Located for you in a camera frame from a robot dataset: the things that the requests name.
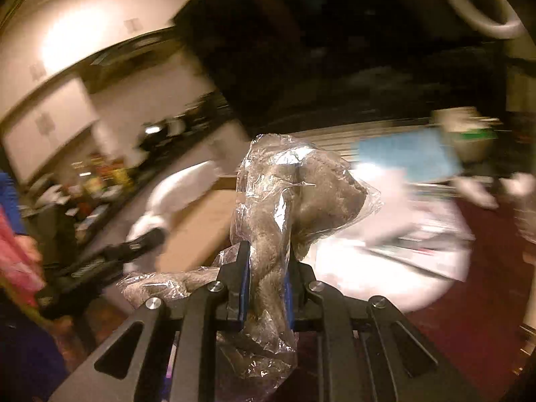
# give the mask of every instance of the green object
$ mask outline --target green object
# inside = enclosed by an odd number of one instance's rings
[[[497,135],[491,128],[477,128],[476,130],[459,133],[459,137],[463,140],[496,139]]]

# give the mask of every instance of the white ring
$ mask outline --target white ring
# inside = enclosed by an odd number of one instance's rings
[[[456,13],[473,29],[495,39],[513,39],[525,31],[523,23],[507,0],[497,0],[506,23],[499,24],[479,11],[470,0],[447,0]]]

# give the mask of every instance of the plastic bag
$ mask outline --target plastic bag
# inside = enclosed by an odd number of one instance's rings
[[[381,207],[379,192],[349,170],[350,164],[337,154],[288,135],[261,135],[251,143],[237,176],[230,229],[234,245],[214,261],[214,266],[230,263],[240,241],[251,244],[244,329],[217,337],[218,355],[227,358],[234,372],[232,378],[222,379],[218,371],[225,367],[216,366],[218,400],[264,400],[296,367],[296,336],[285,309],[290,247],[301,259],[314,241]],[[211,269],[202,268],[201,276],[199,271],[135,275],[121,281],[120,287],[134,305],[153,295],[169,302],[192,291],[187,286],[192,278],[215,279],[217,268]],[[240,385],[230,388],[226,383],[236,377]]]
[[[514,202],[514,217],[521,236],[536,244],[536,178],[532,174],[515,173],[501,178]]]
[[[117,283],[123,296],[134,307],[157,296],[166,303],[187,297],[195,289],[214,281],[219,267],[200,267],[195,271],[180,273],[131,273]]]

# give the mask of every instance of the person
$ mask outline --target person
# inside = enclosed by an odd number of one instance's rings
[[[13,235],[12,241],[0,242],[0,252],[13,251],[14,255],[20,255],[22,251],[29,259],[29,265],[37,268],[41,255],[34,239],[26,234],[18,210],[17,192],[11,177],[4,172],[0,172],[0,206],[3,211],[0,221],[10,227],[3,228],[2,232],[7,230]],[[28,306],[32,299],[24,300],[13,287],[10,277],[0,273],[1,401],[46,401],[68,376],[54,338],[39,324],[44,320]]]

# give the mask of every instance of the wall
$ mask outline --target wall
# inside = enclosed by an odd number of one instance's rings
[[[536,61],[536,47],[526,33],[506,42],[506,53],[510,57]],[[536,79],[510,66],[507,72],[507,110],[536,112]]]
[[[75,183],[77,176],[71,164],[79,162],[83,158],[89,158],[89,155],[95,151],[98,151],[98,147],[91,136],[91,131],[84,131],[61,152],[61,155],[49,162],[41,170],[39,176],[54,173],[60,183]]]
[[[0,43],[0,120],[42,82],[110,45],[171,25],[188,0],[49,0],[25,10]],[[137,21],[130,25],[130,19]],[[135,25],[136,30],[129,30]]]
[[[11,165],[24,183],[98,119],[76,74],[40,90],[24,111],[2,138]]]
[[[94,109],[130,165],[141,159],[136,149],[141,126],[181,114],[214,86],[175,53],[161,65],[138,71],[90,95]]]

